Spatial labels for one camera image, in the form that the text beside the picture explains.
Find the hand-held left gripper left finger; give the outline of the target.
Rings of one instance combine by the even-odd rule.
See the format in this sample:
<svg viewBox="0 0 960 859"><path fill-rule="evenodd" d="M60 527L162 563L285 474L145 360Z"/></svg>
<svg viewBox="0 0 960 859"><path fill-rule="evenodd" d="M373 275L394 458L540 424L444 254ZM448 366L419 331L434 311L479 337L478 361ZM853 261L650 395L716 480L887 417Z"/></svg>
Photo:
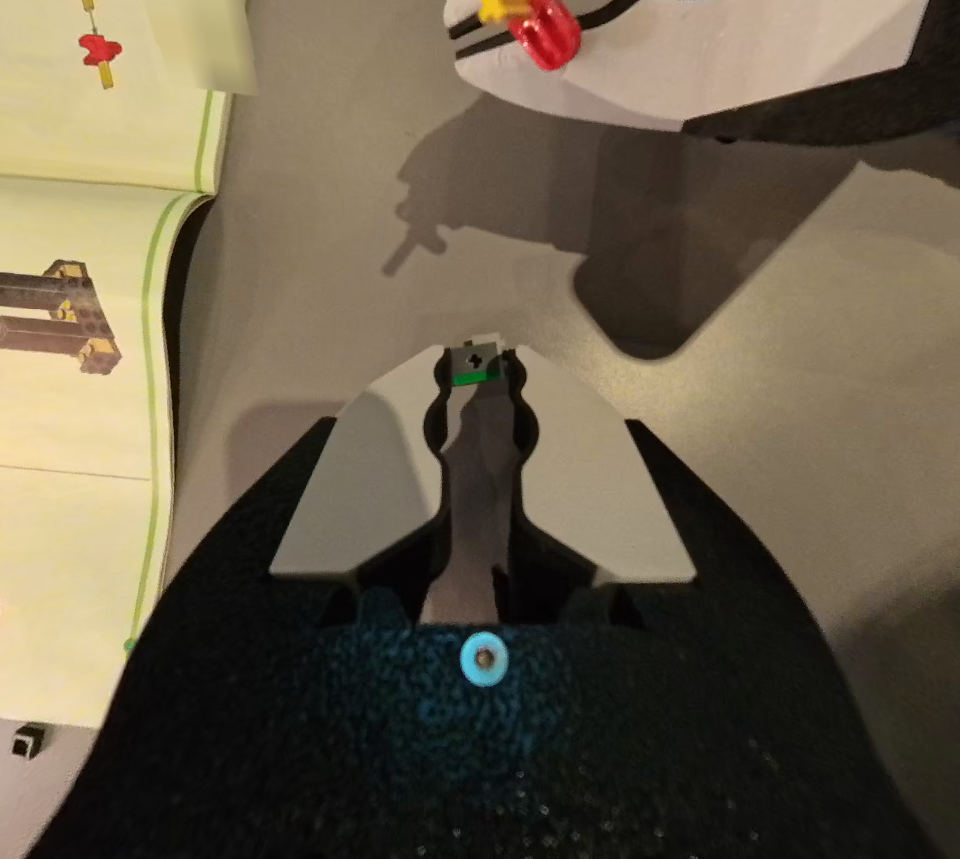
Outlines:
<svg viewBox="0 0 960 859"><path fill-rule="evenodd" d="M282 579L358 580L445 506L449 349L430 345L337 415L270 564Z"/></svg>

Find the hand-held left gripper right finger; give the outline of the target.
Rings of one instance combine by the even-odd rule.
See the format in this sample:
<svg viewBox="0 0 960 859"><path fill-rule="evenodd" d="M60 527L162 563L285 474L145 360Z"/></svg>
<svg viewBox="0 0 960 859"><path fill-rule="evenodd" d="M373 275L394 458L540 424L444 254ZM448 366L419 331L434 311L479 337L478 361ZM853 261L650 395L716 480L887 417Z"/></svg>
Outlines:
<svg viewBox="0 0 960 859"><path fill-rule="evenodd" d="M695 565L620 410L529 345L511 351L518 512L592 583L687 585Z"/></svg>

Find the grey brick with green plate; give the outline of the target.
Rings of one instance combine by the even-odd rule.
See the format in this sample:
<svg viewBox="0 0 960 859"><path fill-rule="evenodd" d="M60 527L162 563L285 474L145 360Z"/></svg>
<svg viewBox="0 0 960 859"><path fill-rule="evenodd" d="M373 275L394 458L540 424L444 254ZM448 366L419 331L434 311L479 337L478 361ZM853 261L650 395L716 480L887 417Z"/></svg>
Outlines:
<svg viewBox="0 0 960 859"><path fill-rule="evenodd" d="M449 349L450 378L454 388L498 382L504 378L498 339L472 339Z"/></svg>

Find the instruction booklet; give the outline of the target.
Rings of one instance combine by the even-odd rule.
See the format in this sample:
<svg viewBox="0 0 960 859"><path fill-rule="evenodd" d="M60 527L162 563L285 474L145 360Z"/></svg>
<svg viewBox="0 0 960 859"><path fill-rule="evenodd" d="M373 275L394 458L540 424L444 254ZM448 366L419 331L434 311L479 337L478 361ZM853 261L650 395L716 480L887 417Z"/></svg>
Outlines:
<svg viewBox="0 0 960 859"><path fill-rule="evenodd" d="M171 259L214 200L246 0L2 0L2 719L97 730L160 595Z"/></svg>

